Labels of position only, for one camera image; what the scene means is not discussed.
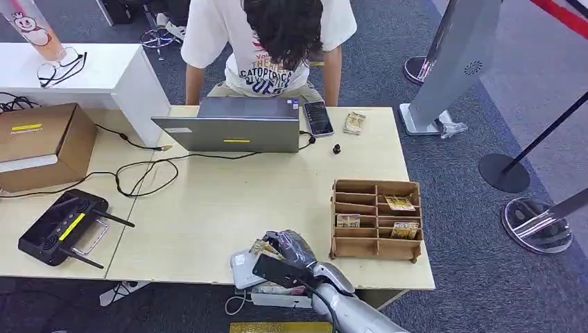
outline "white label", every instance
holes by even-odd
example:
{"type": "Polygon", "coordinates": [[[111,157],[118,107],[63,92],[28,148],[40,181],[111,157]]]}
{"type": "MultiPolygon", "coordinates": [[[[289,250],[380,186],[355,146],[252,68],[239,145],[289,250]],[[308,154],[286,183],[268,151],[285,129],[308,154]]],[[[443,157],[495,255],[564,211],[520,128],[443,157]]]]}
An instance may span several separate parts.
{"type": "Polygon", "coordinates": [[[166,128],[168,133],[192,133],[192,130],[187,127],[166,128]]]}
{"type": "Polygon", "coordinates": [[[235,266],[239,266],[245,263],[245,255],[237,255],[235,257],[235,266]]]}

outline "robotic arm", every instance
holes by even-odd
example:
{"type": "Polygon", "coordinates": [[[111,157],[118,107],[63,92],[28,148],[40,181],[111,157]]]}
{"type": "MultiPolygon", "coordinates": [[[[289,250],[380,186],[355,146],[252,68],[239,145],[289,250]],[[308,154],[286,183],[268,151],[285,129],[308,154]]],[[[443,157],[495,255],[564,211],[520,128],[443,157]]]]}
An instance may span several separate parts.
{"type": "Polygon", "coordinates": [[[312,293],[313,309],[327,317],[334,332],[408,333],[357,298],[353,284],[338,268],[328,262],[317,262],[299,234],[291,230],[268,232],[264,240],[272,244],[285,260],[261,255],[253,273],[285,288],[304,285],[312,293]]]}

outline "yellow sticker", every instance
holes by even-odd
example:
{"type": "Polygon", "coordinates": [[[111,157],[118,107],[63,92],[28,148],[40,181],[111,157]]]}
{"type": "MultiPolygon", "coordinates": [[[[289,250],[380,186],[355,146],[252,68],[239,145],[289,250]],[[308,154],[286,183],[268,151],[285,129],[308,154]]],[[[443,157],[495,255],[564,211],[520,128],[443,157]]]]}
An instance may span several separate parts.
{"type": "Polygon", "coordinates": [[[40,127],[41,127],[40,123],[34,123],[31,125],[15,126],[12,128],[12,130],[32,130],[32,129],[40,128],[40,127]]]}
{"type": "Polygon", "coordinates": [[[223,140],[223,142],[227,142],[228,144],[248,144],[251,142],[251,140],[227,139],[227,140],[223,140]]]}
{"type": "Polygon", "coordinates": [[[76,225],[78,225],[78,223],[80,223],[80,221],[82,221],[84,216],[86,216],[86,214],[80,213],[80,216],[78,216],[75,220],[73,220],[73,223],[71,223],[69,225],[69,227],[67,227],[65,232],[59,237],[59,240],[60,241],[64,240],[65,237],[67,237],[67,235],[76,227],[76,225]]]}

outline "smartphone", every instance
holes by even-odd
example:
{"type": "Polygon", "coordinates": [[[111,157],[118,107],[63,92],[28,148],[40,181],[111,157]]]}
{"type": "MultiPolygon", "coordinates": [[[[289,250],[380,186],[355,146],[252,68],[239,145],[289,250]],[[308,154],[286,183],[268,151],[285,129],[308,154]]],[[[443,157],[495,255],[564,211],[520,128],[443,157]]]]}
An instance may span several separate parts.
{"type": "Polygon", "coordinates": [[[312,135],[315,137],[325,137],[333,135],[333,126],[325,102],[313,102],[304,104],[304,114],[312,135]]]}

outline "shoe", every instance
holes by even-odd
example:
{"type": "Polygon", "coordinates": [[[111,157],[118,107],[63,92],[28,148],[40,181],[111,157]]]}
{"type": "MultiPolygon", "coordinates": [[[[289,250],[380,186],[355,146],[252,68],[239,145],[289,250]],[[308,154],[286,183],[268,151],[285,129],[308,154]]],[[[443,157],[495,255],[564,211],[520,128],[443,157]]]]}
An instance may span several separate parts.
{"type": "Polygon", "coordinates": [[[165,28],[167,22],[169,22],[169,17],[167,17],[164,13],[160,12],[159,14],[157,14],[155,21],[157,22],[157,26],[159,26],[160,28],[165,28]]]}
{"type": "Polygon", "coordinates": [[[184,41],[184,37],[186,37],[186,27],[185,26],[176,26],[171,22],[167,22],[166,24],[167,31],[176,36],[177,38],[184,41]]]}

